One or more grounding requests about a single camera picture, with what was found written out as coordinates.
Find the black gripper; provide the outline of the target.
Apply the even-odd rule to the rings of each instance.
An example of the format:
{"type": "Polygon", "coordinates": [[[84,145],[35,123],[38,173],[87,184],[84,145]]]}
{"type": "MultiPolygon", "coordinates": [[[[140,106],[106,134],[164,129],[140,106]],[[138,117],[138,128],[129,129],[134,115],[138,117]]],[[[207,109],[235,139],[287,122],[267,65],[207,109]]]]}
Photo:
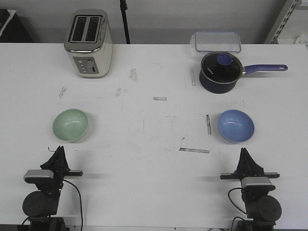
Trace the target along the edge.
{"type": "MultiPolygon", "coordinates": [[[[277,172],[266,172],[264,173],[264,168],[259,166],[251,157],[246,148],[241,148],[240,158],[234,173],[221,173],[221,180],[241,180],[245,177],[267,177],[269,179],[277,179],[280,177],[280,174],[277,172]],[[261,175],[240,175],[244,174],[247,171],[247,174],[261,174],[261,175]]],[[[242,191],[243,200],[257,200],[262,196],[268,195],[268,191],[259,191],[259,190],[244,190],[242,191]]]]}
{"type": "Polygon", "coordinates": [[[51,158],[44,164],[40,165],[41,169],[55,170],[57,167],[57,161],[59,156],[60,170],[54,173],[53,179],[39,180],[35,183],[36,187],[45,194],[57,194],[63,188],[64,177],[81,177],[83,175],[82,170],[70,170],[63,146],[58,146],[54,151],[51,158]]]}

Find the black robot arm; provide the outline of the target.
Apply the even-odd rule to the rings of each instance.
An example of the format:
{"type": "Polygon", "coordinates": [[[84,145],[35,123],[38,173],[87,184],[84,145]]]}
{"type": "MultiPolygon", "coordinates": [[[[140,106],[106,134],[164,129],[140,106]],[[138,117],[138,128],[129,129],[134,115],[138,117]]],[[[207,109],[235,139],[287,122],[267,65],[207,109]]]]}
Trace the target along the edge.
{"type": "Polygon", "coordinates": [[[22,209],[29,220],[30,231],[68,231],[63,217],[57,217],[60,195],[64,182],[75,185],[65,177],[81,177],[83,171],[71,170],[63,146],[58,146],[51,158],[40,169],[28,170],[24,181],[35,184],[37,191],[31,192],[23,201],[22,209]]]}
{"type": "Polygon", "coordinates": [[[228,199],[242,213],[242,217],[234,217],[231,231],[273,231],[276,221],[282,215],[281,204],[269,192],[276,189],[270,179],[277,179],[277,172],[265,172],[251,157],[246,148],[240,152],[239,162],[233,173],[222,173],[221,180],[239,180],[241,187],[232,188],[228,191],[228,199]],[[241,191],[241,198],[245,210],[239,208],[231,199],[231,192],[241,191]]]}

